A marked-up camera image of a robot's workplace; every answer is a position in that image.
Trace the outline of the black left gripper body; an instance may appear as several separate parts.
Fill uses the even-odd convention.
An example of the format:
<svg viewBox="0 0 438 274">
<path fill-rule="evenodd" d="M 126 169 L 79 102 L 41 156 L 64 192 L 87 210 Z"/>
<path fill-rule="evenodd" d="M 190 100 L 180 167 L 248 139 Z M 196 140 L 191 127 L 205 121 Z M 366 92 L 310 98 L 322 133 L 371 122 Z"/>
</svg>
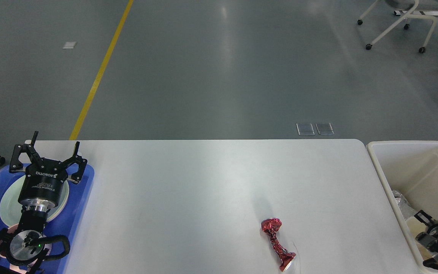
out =
<svg viewBox="0 0 438 274">
<path fill-rule="evenodd" d="M 29 206 L 36 201 L 43 201 L 48 208 L 59 206 L 67 177 L 68 173 L 63 168 L 50 166 L 49 169 L 40 170 L 36 165 L 28 165 L 18 202 Z"/>
</svg>

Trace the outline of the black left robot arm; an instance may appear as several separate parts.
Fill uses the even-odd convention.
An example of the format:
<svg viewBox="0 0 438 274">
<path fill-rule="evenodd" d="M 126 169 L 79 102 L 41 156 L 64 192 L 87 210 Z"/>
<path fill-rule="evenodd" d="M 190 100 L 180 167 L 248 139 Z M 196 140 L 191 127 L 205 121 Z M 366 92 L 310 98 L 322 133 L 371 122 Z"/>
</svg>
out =
<svg viewBox="0 0 438 274">
<path fill-rule="evenodd" d="M 34 274 L 45 261 L 60 260 L 71 249 L 68 236 L 45 236 L 50 210 L 60 205 L 66 182 L 75 185 L 83 179 L 87 159 L 78 154 L 80 142 L 73 154 L 60 161 L 42 158 L 35 149 L 38 131 L 30 143 L 16 144 L 9 165 L 9 173 L 23 173 L 18 203 L 21 217 L 13 232 L 0 230 L 0 274 L 17 274 L 20 266 Z"/>
</svg>

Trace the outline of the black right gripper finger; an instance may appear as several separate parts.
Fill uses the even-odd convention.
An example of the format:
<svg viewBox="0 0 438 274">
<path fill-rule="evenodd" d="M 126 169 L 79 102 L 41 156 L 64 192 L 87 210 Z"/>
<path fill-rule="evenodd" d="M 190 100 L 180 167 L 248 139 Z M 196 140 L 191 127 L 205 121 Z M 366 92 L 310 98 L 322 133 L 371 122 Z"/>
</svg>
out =
<svg viewBox="0 0 438 274">
<path fill-rule="evenodd" d="M 415 215 L 415 219 L 424 224 L 426 229 L 436 226 L 436 220 L 424 210 L 419 210 Z"/>
</svg>

